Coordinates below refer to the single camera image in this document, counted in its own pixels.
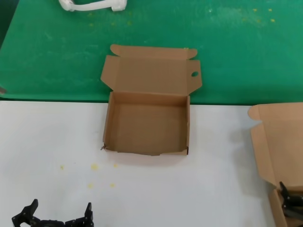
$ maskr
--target white surface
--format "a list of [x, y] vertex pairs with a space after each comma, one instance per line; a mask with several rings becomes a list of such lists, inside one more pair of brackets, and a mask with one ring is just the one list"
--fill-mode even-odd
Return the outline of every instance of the white surface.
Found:
[[121, 11], [126, 8], [127, 0], [101, 0], [83, 5], [76, 5], [73, 3], [73, 0], [59, 0], [59, 3], [66, 11], [90, 11], [105, 8], [112, 8], [113, 11]]
[[273, 227], [248, 108], [192, 105], [189, 155], [149, 157], [100, 151], [107, 104], [1, 101], [1, 226], [37, 198], [61, 221], [92, 202], [95, 227]]

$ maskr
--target white plastic part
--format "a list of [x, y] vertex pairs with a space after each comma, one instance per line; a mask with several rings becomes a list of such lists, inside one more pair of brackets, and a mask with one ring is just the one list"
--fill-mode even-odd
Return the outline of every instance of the white plastic part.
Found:
[[72, 0], [59, 0], [66, 11], [90, 11], [111, 7], [113, 11], [121, 11], [126, 8], [127, 0], [103, 0], [85, 5], [75, 5]]

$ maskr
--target green mat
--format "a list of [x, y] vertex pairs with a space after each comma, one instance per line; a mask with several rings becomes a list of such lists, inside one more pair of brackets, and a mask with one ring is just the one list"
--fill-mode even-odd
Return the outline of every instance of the green mat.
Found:
[[193, 104], [303, 101], [302, 12], [301, 0], [129, 0], [121, 12], [21, 0], [0, 50], [2, 98], [106, 102], [105, 56], [122, 44], [197, 48]]

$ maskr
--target cardboard box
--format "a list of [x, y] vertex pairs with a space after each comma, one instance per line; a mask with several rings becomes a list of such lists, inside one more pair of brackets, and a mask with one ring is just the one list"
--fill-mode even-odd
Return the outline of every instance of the cardboard box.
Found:
[[187, 155], [189, 94], [202, 85], [195, 49], [111, 45], [101, 80], [110, 93], [107, 150]]
[[256, 105], [250, 118], [263, 122], [251, 129], [258, 172], [276, 186], [269, 201], [277, 227], [298, 227], [302, 221], [286, 218], [279, 182], [292, 192], [303, 193], [303, 103]]

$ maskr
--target box flap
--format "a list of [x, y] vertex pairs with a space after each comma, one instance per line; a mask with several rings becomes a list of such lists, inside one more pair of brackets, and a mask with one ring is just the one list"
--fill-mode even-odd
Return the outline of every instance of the box flap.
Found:
[[275, 186], [303, 186], [303, 103], [256, 105], [249, 116], [263, 120], [251, 129], [260, 176]]
[[101, 80], [114, 91], [188, 95], [202, 85], [195, 49], [111, 45]]

